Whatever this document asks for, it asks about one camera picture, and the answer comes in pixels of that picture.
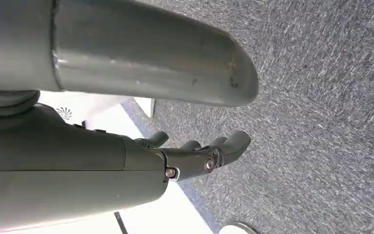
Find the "prosthetic arm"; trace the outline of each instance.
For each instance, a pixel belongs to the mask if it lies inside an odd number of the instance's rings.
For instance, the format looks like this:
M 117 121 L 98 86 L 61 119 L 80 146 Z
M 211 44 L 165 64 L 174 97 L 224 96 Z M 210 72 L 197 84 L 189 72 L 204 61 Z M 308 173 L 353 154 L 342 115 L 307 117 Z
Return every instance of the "prosthetic arm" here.
M 0 231 L 116 211 L 235 161 L 250 137 L 160 148 L 66 124 L 39 90 L 235 106 L 257 94 L 228 34 L 133 1 L 0 0 Z

